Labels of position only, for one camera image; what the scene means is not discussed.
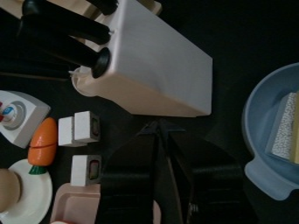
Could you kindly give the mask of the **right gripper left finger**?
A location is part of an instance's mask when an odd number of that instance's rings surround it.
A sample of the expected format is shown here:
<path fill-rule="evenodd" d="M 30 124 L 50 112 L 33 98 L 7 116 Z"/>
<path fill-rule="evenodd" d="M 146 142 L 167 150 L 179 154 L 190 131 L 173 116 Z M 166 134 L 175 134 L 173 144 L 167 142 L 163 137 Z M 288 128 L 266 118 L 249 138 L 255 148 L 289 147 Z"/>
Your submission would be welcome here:
<path fill-rule="evenodd" d="M 158 123 L 149 123 L 105 165 L 95 224 L 154 224 Z"/>

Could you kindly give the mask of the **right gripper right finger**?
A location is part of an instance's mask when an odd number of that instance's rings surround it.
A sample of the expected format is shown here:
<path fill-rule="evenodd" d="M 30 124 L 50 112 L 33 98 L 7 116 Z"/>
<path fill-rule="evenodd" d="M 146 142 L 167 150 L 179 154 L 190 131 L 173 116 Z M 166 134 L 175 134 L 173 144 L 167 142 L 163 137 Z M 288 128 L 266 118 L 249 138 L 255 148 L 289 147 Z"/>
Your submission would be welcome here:
<path fill-rule="evenodd" d="M 235 158 L 215 144 L 193 140 L 162 120 L 159 140 L 170 177 L 171 224 L 257 224 Z"/>

